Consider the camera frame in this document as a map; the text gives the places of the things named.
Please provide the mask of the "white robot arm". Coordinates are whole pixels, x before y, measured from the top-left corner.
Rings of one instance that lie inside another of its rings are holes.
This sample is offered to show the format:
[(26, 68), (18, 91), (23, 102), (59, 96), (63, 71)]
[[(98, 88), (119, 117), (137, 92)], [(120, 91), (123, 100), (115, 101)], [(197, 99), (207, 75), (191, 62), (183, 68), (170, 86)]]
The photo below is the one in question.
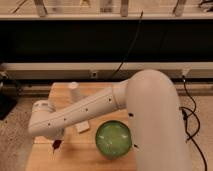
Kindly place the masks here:
[(71, 125), (125, 109), (137, 171), (192, 171), (177, 90), (164, 73), (143, 70), (129, 79), (56, 111), (47, 100), (32, 108), (32, 136), (59, 139)]

